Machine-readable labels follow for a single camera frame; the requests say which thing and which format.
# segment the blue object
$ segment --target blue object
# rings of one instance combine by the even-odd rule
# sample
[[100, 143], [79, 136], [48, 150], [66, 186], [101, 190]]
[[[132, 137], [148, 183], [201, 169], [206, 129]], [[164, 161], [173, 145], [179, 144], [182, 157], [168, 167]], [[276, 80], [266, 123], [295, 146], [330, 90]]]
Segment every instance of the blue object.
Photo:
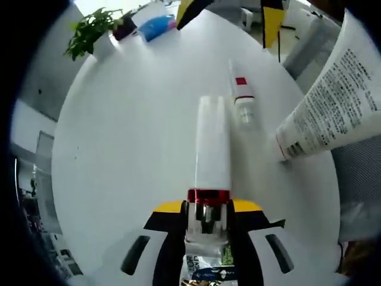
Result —
[[147, 42], [176, 27], [174, 15], [164, 15], [152, 18], [139, 28]]
[[196, 270], [192, 274], [192, 279], [201, 281], [234, 281], [238, 280], [238, 276], [234, 266], [221, 266]]

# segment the plant pot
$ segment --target plant pot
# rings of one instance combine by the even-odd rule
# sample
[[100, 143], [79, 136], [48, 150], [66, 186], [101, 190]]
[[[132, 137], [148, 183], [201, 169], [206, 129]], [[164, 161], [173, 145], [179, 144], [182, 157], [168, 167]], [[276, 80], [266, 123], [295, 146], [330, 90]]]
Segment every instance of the plant pot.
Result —
[[123, 24], [119, 25], [115, 30], [113, 30], [113, 35], [117, 41], [124, 39], [137, 28], [135, 23], [132, 21], [131, 16], [124, 15], [122, 19]]
[[102, 61], [115, 51], [113, 43], [110, 41], [110, 34], [104, 33], [98, 40], [94, 42], [93, 56]]

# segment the red label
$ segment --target red label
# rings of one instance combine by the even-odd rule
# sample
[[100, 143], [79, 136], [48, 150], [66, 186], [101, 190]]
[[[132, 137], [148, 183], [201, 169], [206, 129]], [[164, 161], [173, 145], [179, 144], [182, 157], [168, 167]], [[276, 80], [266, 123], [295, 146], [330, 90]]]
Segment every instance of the red label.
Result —
[[247, 85], [246, 79], [244, 77], [236, 77], [237, 85]]

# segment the tube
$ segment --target tube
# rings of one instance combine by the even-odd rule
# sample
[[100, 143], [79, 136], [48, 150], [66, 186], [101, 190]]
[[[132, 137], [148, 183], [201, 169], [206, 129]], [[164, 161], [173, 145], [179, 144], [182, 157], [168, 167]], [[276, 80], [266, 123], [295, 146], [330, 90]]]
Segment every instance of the tube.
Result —
[[242, 67], [238, 63], [229, 60], [229, 73], [234, 106], [237, 110], [240, 124], [243, 126], [250, 125], [255, 121], [254, 93], [248, 85]]
[[336, 45], [304, 99], [277, 128], [278, 160], [308, 156], [381, 133], [381, 56], [349, 11]]
[[195, 188], [230, 191], [230, 142], [224, 98], [200, 98]]

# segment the gray chair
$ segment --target gray chair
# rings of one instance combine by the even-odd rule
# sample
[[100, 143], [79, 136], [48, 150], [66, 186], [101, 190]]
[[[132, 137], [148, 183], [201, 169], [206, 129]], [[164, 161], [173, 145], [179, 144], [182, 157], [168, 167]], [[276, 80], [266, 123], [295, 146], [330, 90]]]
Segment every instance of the gray chair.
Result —
[[376, 237], [381, 231], [381, 135], [332, 150], [338, 176], [339, 241]]
[[295, 80], [314, 60], [319, 61], [323, 68], [340, 33], [341, 27], [331, 19], [322, 15], [313, 17], [310, 28], [301, 35], [299, 42], [283, 63]]

